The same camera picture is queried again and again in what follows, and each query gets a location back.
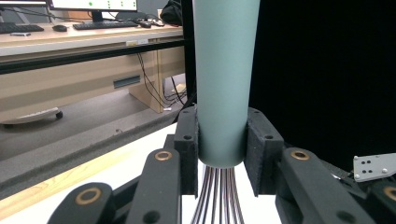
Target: green conical tube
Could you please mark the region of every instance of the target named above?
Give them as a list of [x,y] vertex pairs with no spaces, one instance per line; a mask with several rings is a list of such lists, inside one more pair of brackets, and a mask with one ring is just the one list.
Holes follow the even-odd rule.
[[260,0],[194,0],[199,157],[229,168],[245,155]]

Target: computer monitor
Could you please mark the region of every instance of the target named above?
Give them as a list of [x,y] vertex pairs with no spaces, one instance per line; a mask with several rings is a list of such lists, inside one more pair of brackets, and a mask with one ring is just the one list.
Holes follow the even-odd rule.
[[46,1],[37,0],[0,0],[0,7],[45,7],[46,5]]
[[47,0],[49,9],[90,11],[92,21],[103,21],[102,12],[137,11],[137,0]]

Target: wire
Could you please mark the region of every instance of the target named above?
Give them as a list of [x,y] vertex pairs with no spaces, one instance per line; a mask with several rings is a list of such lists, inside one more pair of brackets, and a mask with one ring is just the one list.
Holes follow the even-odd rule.
[[178,95],[175,80],[172,77],[171,77],[171,79],[172,79],[172,84],[174,85],[174,88],[175,88],[176,96],[177,96],[178,100],[184,105],[184,103],[181,101],[180,96]]
[[[160,104],[160,106],[162,106],[162,107],[164,107],[164,108],[166,108],[166,106],[164,106],[164,105],[167,105],[167,107],[170,107],[170,106],[174,105],[174,104],[176,103],[176,101],[174,101],[172,104],[169,104],[169,103],[166,103],[166,102],[161,98],[161,95],[158,93],[157,89],[155,89],[154,85],[153,85],[152,82],[149,80],[149,77],[148,77],[147,74],[146,74],[146,69],[145,69],[145,65],[144,65],[144,62],[143,62],[142,55],[141,55],[140,53],[138,53],[138,54],[137,54],[137,58],[139,59],[140,66],[142,67],[143,76],[144,76],[144,80],[145,80],[145,86],[146,86],[146,89],[147,89],[148,93]],[[154,94],[149,90],[147,81],[148,81],[148,83],[150,84],[150,86],[152,87],[152,89],[155,90],[155,92],[157,93],[157,96],[159,97],[159,99],[158,99],[157,97],[155,97]]]
[[114,19],[116,19],[116,16],[114,16],[113,14],[111,14],[111,12],[108,12],[108,14],[112,17],[114,17]]
[[51,18],[53,18],[53,19],[59,19],[59,20],[64,20],[64,21],[71,21],[71,20],[69,20],[69,19],[72,19],[72,20],[80,20],[79,18],[56,17],[56,16],[54,16],[54,15],[52,15],[52,14],[46,14],[46,13],[41,13],[41,12],[35,12],[35,11],[33,11],[33,10],[29,10],[29,9],[26,9],[26,8],[23,8],[23,7],[18,7],[18,8],[19,8],[19,9],[22,9],[22,10],[30,11],[30,12],[32,12],[32,13],[29,13],[29,12],[21,12],[21,11],[9,9],[9,8],[6,8],[6,7],[4,7],[3,10],[12,11],[12,12],[17,12],[17,13],[22,13],[22,14],[25,14],[25,15],[42,16],[42,17],[51,17]]
[[178,116],[180,115],[180,112],[181,112],[183,109],[185,109],[185,108],[187,108],[187,107],[193,105],[193,103],[194,103],[194,101],[196,101],[196,99],[197,99],[197,92],[195,91],[195,92],[191,95],[191,97],[187,99],[187,102],[183,105],[183,107],[181,107],[181,109],[178,111],[178,113],[177,113],[175,119],[172,121],[172,123],[176,123],[177,120],[178,120]]
[[176,98],[176,99],[175,99],[175,102],[176,102],[178,105],[184,106],[184,102],[183,102],[181,99],[183,99],[184,97],[187,97],[187,93],[182,93],[179,97],[180,97],[180,100],[178,100],[178,99]]
[[[187,96],[187,92],[183,91],[183,92],[179,92],[178,93],[180,95],[180,98],[183,98],[185,96]],[[177,99],[176,97],[177,93],[172,93],[170,95],[166,95],[165,94],[165,79],[163,80],[163,97],[167,100],[167,101],[175,101]]]

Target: white table surface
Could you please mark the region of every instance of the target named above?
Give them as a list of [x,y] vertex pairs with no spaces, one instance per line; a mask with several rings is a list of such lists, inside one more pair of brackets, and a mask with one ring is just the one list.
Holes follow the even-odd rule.
[[[99,172],[96,175],[93,175],[68,189],[64,189],[39,203],[36,203],[10,217],[3,219],[0,221],[0,223],[47,223],[50,215],[64,199],[64,197],[71,190],[86,183],[105,182],[113,189],[118,188],[119,186],[141,174],[147,155],[152,150],[162,148],[166,135],[169,133],[174,133],[175,129],[176,125],[174,124],[161,129],[156,133],[152,133],[139,140],[136,140],[124,147],[116,149],[131,150],[133,152],[133,156],[108,167],[102,172]],[[201,187],[203,171],[202,164],[199,166],[199,171],[199,186]],[[275,207],[275,196],[260,196],[255,198],[246,175],[245,166],[243,164],[235,167],[235,174],[239,201],[241,203],[245,223],[281,223]],[[182,200],[183,223],[190,223],[198,200],[195,200],[193,196],[183,196]]]

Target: black curtain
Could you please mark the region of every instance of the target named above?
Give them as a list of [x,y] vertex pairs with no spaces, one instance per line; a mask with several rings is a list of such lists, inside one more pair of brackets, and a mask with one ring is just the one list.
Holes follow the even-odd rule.
[[250,106],[347,171],[396,152],[395,1],[261,2]]

